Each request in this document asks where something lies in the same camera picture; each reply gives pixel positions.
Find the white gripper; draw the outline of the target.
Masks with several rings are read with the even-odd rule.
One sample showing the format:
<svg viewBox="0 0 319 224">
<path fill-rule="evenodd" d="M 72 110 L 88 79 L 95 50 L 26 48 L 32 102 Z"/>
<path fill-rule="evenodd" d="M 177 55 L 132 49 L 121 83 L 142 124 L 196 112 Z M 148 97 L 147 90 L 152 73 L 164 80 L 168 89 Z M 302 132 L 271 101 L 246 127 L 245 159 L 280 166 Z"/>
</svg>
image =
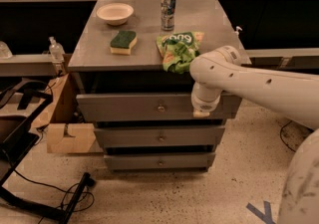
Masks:
<svg viewBox="0 0 319 224">
<path fill-rule="evenodd" d="M 195 83 L 191 92 L 191 103 L 196 111 L 193 117 L 208 117 L 213 112 L 220 101 L 221 89 L 208 88 L 199 83 Z"/>
</svg>

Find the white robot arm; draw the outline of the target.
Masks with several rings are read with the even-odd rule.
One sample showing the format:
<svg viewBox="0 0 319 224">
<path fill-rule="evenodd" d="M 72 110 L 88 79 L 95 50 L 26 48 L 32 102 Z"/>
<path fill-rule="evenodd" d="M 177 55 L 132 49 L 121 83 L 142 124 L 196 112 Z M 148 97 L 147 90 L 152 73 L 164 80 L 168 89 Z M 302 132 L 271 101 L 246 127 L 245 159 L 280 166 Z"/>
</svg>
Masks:
<svg viewBox="0 0 319 224">
<path fill-rule="evenodd" d="M 226 91 L 313 130 L 289 164 L 277 224 L 319 224 L 319 76 L 243 67 L 232 46 L 194 58 L 189 72 L 199 112 L 213 112 Z"/>
</svg>

